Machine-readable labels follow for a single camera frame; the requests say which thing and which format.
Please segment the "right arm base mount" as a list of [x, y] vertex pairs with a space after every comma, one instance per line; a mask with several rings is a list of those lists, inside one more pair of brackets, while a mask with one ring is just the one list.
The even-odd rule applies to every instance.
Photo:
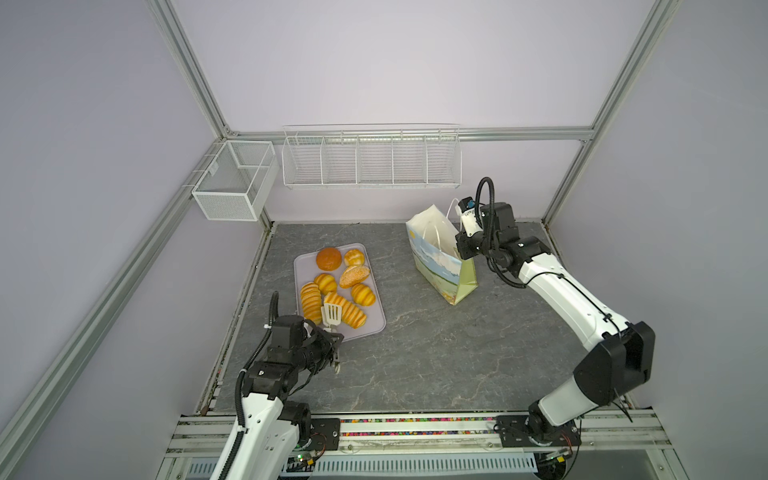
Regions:
[[570, 447], [581, 445], [579, 428], [573, 420], [552, 426], [537, 415], [508, 414], [496, 417], [493, 427], [505, 448]]

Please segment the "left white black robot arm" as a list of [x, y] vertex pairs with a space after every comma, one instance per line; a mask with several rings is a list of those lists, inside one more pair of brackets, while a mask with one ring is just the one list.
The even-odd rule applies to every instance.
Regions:
[[333, 364], [343, 335], [297, 315], [271, 318], [267, 333], [238, 372], [236, 417], [214, 479], [277, 479], [290, 454], [311, 438], [306, 403], [289, 399], [306, 371]]

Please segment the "lavender plastic tray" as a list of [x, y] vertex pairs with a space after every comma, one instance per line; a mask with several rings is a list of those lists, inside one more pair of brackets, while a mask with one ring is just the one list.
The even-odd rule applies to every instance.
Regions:
[[[301, 300], [302, 288], [306, 284], [313, 283], [318, 275], [328, 274], [334, 279], [337, 285], [335, 294], [344, 298], [346, 300], [346, 305], [351, 305], [353, 307], [352, 310], [349, 308], [345, 309], [343, 314], [349, 313], [356, 315], [354, 320], [347, 320], [346, 316], [343, 315], [341, 323], [334, 327], [335, 331], [344, 335], [344, 341], [350, 342], [355, 339], [382, 332], [386, 326], [386, 317], [366, 247], [362, 243], [351, 243], [336, 246], [336, 249], [340, 252], [341, 257], [344, 257], [349, 251], [359, 251], [363, 256], [363, 265], [369, 269], [369, 275], [359, 284], [351, 286], [350, 288], [342, 288], [340, 285], [341, 277], [343, 272], [348, 268], [348, 265], [344, 260], [341, 260], [339, 267], [335, 270], [323, 270], [317, 265], [316, 261], [319, 251], [304, 253], [297, 256], [293, 260], [297, 312], [299, 314], [304, 313], [303, 302]], [[366, 293], [367, 296], [373, 295], [373, 302], [369, 304], [369, 301], [366, 301], [366, 305], [358, 303], [353, 295], [353, 289], [357, 289], [359, 293]]]

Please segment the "yellow twisted fake bread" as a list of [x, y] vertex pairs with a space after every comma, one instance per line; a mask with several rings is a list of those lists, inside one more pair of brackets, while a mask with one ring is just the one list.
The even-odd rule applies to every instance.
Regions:
[[358, 283], [351, 287], [350, 294], [352, 300], [359, 306], [369, 307], [376, 303], [377, 297], [373, 290], [363, 283]]

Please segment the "brown round fake bun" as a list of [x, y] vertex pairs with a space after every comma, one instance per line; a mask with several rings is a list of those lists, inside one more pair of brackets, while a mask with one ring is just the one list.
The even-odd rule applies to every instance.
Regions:
[[342, 265], [343, 256], [337, 248], [327, 247], [317, 253], [315, 263], [320, 270], [331, 272]]

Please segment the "small white mesh basket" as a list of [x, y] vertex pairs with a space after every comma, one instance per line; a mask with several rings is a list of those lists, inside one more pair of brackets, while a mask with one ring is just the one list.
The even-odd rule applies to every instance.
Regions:
[[226, 140], [192, 194], [208, 220], [256, 222], [278, 173], [272, 142]]

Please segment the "yellow striped fake bread roll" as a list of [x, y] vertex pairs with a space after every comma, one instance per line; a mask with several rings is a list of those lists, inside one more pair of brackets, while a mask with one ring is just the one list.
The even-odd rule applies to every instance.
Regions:
[[338, 289], [338, 284], [335, 277], [330, 273], [321, 273], [314, 278], [314, 283], [317, 285], [320, 293], [325, 296], [329, 293], [335, 293]]

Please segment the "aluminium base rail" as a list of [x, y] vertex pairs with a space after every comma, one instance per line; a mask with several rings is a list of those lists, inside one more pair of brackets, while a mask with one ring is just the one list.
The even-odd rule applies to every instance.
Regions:
[[349, 454], [491, 453], [670, 449], [672, 442], [652, 410], [596, 410], [585, 415], [546, 446], [524, 433], [515, 433], [500, 420], [516, 412], [464, 412], [425, 414], [328, 414], [313, 419], [320, 432], [307, 447], [324, 458]]

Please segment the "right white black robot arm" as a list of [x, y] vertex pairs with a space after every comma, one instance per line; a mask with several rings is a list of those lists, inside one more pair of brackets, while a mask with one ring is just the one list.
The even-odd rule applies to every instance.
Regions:
[[589, 292], [561, 264], [546, 243], [519, 234], [512, 208], [498, 202], [459, 201], [458, 252], [481, 255], [507, 285], [537, 293], [571, 328], [586, 351], [571, 376], [528, 410], [525, 428], [532, 442], [547, 445], [577, 417], [604, 407], [649, 381], [655, 333], [632, 323]]

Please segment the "sesame fake bread roll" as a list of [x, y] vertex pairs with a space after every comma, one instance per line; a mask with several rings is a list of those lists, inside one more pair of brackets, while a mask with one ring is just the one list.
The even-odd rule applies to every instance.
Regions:
[[370, 269], [365, 265], [353, 265], [344, 270], [339, 279], [339, 287], [349, 289], [364, 282], [370, 276]]

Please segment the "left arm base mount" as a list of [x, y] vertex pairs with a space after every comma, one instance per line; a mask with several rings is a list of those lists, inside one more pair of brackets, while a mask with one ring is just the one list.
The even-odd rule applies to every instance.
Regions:
[[309, 428], [299, 429], [295, 451], [336, 451], [341, 440], [341, 419], [338, 417], [313, 417]]

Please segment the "long ridged fake bread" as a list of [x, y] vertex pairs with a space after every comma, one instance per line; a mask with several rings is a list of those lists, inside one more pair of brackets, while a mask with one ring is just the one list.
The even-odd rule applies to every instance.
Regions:
[[356, 304], [337, 293], [327, 294], [324, 297], [324, 303], [340, 306], [341, 321], [349, 327], [357, 329], [367, 321], [367, 315]]

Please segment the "printed paper gift bag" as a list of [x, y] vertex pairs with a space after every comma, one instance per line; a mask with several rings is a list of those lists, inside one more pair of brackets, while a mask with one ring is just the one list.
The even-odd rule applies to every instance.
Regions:
[[478, 287], [474, 260], [459, 255], [459, 231], [435, 205], [411, 217], [406, 230], [417, 270], [450, 305]]

